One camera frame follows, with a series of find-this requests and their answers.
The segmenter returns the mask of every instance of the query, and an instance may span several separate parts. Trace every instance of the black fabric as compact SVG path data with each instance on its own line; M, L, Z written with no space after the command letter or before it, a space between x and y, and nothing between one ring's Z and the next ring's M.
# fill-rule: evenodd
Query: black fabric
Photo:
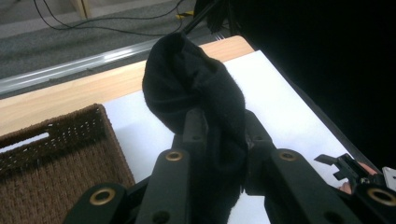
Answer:
M227 223L241 192L248 153L245 99L225 66L183 34L160 39L143 78L148 108L172 132L183 134L186 113L200 107L208 126L203 158L191 152L192 223Z

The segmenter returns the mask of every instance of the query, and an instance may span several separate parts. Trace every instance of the black wire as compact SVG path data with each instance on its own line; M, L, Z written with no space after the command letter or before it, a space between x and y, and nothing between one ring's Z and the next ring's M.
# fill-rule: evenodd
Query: black wire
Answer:
M180 23L179 23L178 27L177 27L174 31L172 31L171 33L169 33L169 34L142 34L142 33L138 33L138 32L124 31L124 30L113 29L113 28L102 27L102 26L84 26L84 27L79 27L79 26L81 26L81 25L83 25L83 24L85 24L85 23L88 23L88 22L92 22L92 21L105 21L105 20L141 20L141 21L144 20L144 21L146 21L146 20L154 20L154 19L158 19L158 18L167 16L167 15L169 15L170 13L172 13L172 12L175 11L175 10L177 11L177 15L179 15L180 13L178 12L178 6L179 6L183 1L184 1L184 0L178 1L178 2L177 2L177 5L176 5L174 8L172 8L170 11L168 11L168 12L162 14L162 15L159 15L159 16L146 17L146 18L133 18L133 17L110 17L110 18L100 18L100 19L93 19L93 20L83 21L83 22L81 22L81 23L79 23L79 24L77 24L77 25L70 26L70 25L68 25L68 24L65 24L65 23L59 21L59 20L52 14L52 11L50 10L50 7L49 7L49 5L47 4L47 1L46 1L46 0L43 0L43 2L44 2L44 4L46 5L47 10L49 11L49 14L51 15L51 17L52 17L53 19L55 19L57 22L59 22L61 25L66 26L66 27L64 27L64 28L58 28L58 27L54 27L54 26L50 25L50 24L44 19L43 15L41 14L41 11L39 10L39 8L38 8L38 6L37 6L36 0L34 0L34 2L35 2L35 9L37 10L38 15L40 16L41 20L42 20L44 23L46 23L46 24L48 25L48 27L50 27L50 28L52 28L52 29L54 29L54 30L62 30L62 31L64 31L64 30L70 30L70 29L103 29L103 30L116 31L116 32L126 33L126 34L132 34L132 35L149 35L149 36L169 35L169 34L175 33L175 32L177 32L177 31L180 29L180 27L182 26L183 21L182 21L182 20L179 20Z

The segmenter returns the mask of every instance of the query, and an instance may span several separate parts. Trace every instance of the brown woven basket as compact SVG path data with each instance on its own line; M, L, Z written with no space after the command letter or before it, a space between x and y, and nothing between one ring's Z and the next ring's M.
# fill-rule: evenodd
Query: brown woven basket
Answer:
M62 223L90 187L134 184L102 105L4 135L0 148L40 134L0 154L0 223Z

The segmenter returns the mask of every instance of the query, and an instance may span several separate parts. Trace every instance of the wooden surface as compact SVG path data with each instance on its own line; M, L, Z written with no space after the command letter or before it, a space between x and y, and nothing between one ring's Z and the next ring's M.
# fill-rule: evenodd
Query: wooden surface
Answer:
M253 52L241 36L202 45L221 62ZM21 128L140 91L146 61L0 100L0 136Z

